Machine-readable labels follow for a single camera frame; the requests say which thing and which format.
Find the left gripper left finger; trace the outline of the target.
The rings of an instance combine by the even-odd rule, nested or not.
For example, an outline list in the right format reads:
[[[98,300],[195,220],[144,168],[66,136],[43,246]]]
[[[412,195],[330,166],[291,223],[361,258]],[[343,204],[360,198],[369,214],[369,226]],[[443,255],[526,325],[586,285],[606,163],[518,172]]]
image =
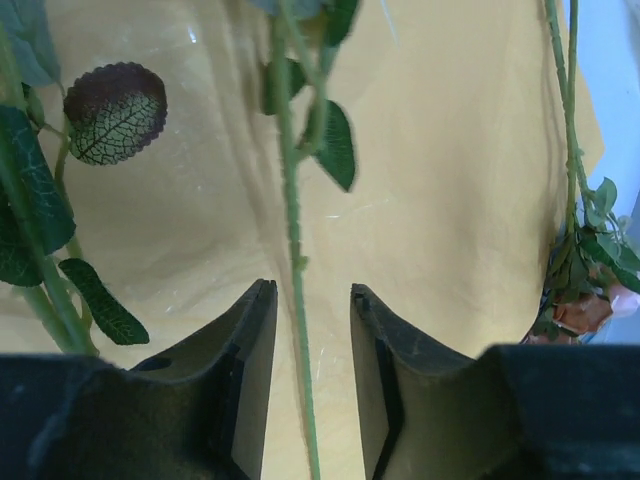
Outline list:
[[[222,315],[125,370],[80,355],[1,358],[5,479],[257,479],[278,291],[259,279]]]

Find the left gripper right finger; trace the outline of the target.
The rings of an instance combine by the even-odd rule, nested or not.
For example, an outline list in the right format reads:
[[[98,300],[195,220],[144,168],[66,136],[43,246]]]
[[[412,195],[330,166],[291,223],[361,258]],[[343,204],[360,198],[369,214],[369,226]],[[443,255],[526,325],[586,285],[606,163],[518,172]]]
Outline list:
[[[635,346],[500,344],[469,358],[350,297],[369,479],[635,479]]]

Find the fake flower bouquet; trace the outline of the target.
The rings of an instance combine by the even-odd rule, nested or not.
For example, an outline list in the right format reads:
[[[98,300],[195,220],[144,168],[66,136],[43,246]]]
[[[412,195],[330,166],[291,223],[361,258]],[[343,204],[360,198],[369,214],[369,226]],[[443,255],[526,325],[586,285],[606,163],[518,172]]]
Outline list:
[[[129,370],[278,291],[261,475],[365,475],[352,287],[476,359],[639,295],[576,2],[5,1],[1,358]]]

